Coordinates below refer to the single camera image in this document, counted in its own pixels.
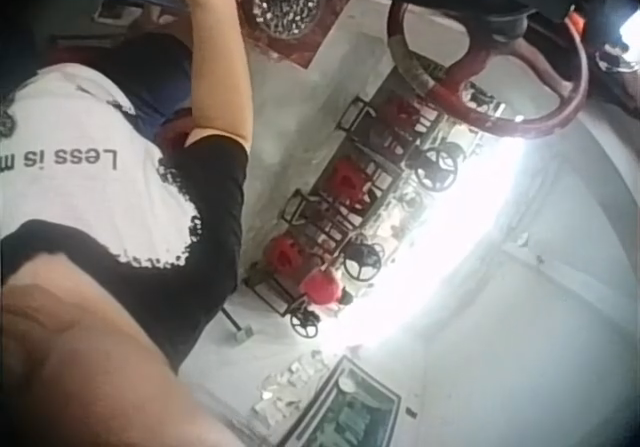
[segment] steering wheel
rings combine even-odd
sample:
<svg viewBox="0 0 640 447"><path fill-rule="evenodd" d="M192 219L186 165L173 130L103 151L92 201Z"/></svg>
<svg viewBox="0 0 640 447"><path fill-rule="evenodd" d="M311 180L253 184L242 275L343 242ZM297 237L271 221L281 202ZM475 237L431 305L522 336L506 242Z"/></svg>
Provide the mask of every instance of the steering wheel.
<svg viewBox="0 0 640 447"><path fill-rule="evenodd" d="M533 139L551 135L566 127L582 109L587 97L589 80L587 56L578 33L569 21L565 21L565 24L575 44L579 60L579 70L573 82L560 77L542 53L524 40L526 16L511 19L512 25L518 26L517 35L494 36L487 29L489 24L453 15L449 16L460 22L469 35L469 48L447 69L445 77L437 82L425 72L409 49L404 32L407 7L408 4L392 2L389 9L387 35L391 56L400 73L416 92L440 107L445 114L488 134ZM496 56L511 56L522 61L540 82L559 97L560 105L542 117L522 122L493 117L467 106L461 98L463 88L484 71L489 61Z"/></svg>

